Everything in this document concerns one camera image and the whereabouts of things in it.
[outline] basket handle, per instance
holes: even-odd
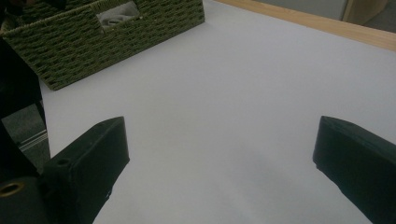
[[[125,3],[134,2],[136,4],[137,9],[139,10],[139,3],[140,1],[133,1],[133,0],[100,0],[94,3],[91,3],[90,6],[95,14],[99,14],[101,12],[105,12],[111,8],[118,7]]]

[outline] brass insert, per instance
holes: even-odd
[[[9,183],[0,188],[0,198],[5,198],[22,190],[24,184],[22,182]]]

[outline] white wall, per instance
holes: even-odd
[[[257,0],[278,7],[286,7],[322,17],[341,20],[347,0]]]

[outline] woven basket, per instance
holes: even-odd
[[[1,36],[59,90],[205,20],[202,0],[134,0],[140,16],[104,30],[96,14],[128,1],[69,0],[64,11],[37,2],[5,21]]]

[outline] white table surface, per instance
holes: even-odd
[[[59,91],[52,156],[124,116],[131,162],[95,223],[365,224],[312,162],[322,115],[396,143],[396,53],[205,0],[206,22]]]

